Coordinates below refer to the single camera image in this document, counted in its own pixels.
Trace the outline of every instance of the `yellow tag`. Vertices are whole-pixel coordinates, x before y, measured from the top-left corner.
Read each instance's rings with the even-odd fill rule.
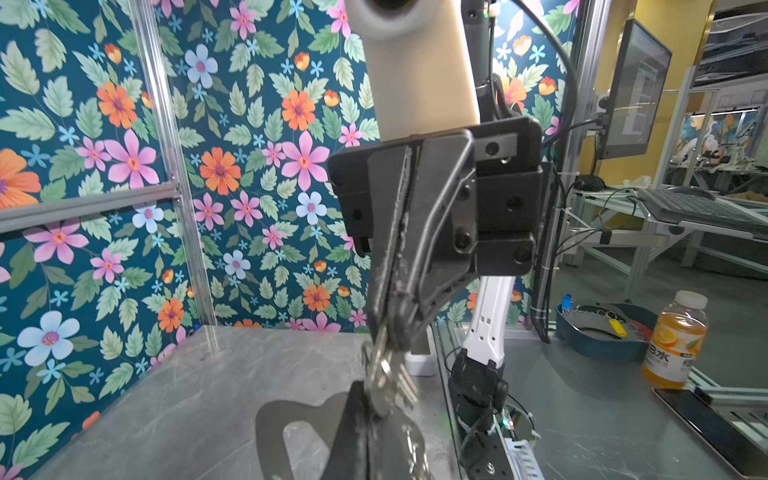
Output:
[[[624,326],[621,325],[621,322],[619,322],[618,320],[612,319],[611,326],[614,327],[614,330],[616,330],[617,335],[619,335],[623,339],[627,338],[627,330],[624,329]]]

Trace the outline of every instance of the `monitor screen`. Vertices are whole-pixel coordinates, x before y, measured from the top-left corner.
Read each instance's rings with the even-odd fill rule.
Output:
[[[601,158],[642,155],[648,147],[672,53],[631,18],[624,28]]]

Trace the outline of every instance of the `orange juice bottle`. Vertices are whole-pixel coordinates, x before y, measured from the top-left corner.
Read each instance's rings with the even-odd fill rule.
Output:
[[[685,385],[709,328],[706,306],[704,295],[681,290],[662,310],[643,361],[643,375],[655,386]]]

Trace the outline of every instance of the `keyboard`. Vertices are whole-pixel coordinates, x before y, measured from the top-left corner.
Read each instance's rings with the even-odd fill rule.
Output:
[[[761,221],[728,204],[671,190],[639,190],[637,193],[645,200],[648,211],[663,222],[704,223],[750,232],[756,238],[768,240],[768,219]]]

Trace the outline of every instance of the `bottle cap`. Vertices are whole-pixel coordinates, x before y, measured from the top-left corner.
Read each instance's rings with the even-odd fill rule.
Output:
[[[682,306],[687,306],[688,308],[702,310],[707,306],[707,302],[709,300],[701,293],[689,292],[688,290],[680,290],[674,296],[674,301],[675,303],[679,303]]]

